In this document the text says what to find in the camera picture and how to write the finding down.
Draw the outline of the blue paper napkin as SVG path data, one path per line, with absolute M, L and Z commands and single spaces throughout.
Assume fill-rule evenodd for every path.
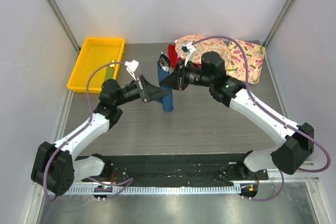
M 158 81 L 162 81 L 164 78 L 166 78 L 169 75 L 169 72 L 165 72 L 161 67 L 159 66 L 159 61 L 157 61 L 157 75 L 158 75 Z M 173 106 L 173 93 L 171 88 L 167 88 L 160 85 L 160 88 L 166 90 L 169 92 L 169 95 L 158 99 L 157 101 L 162 104 L 163 111 L 165 113 L 170 113 L 174 110 Z

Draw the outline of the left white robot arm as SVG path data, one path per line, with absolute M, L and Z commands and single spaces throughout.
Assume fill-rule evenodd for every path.
M 137 99 L 145 103 L 156 101 L 168 94 L 168 91 L 150 84 L 143 75 L 123 88 L 114 79 L 106 80 L 97 107 L 81 126 L 53 144 L 40 144 L 31 173 L 32 181 L 57 196 L 63 195 L 74 182 L 88 177 L 107 181 L 112 169 L 102 156 L 91 155 L 78 160 L 79 154 L 116 125 L 122 115 L 121 105 Z

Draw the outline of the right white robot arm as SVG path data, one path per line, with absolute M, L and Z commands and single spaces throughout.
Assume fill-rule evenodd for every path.
M 271 137 L 276 147 L 247 152 L 237 166 L 239 177 L 250 179 L 256 172 L 272 168 L 293 175 L 314 150 L 314 144 L 303 136 L 313 137 L 313 127 L 308 123 L 298 125 L 287 118 L 278 122 L 279 113 L 269 109 L 267 114 L 259 108 L 261 101 L 248 93 L 241 81 L 226 74 L 224 59 L 218 53 L 204 53 L 201 65 L 197 67 L 180 61 L 160 85 L 179 91 L 190 84 L 207 87 L 212 98 L 244 115 Z

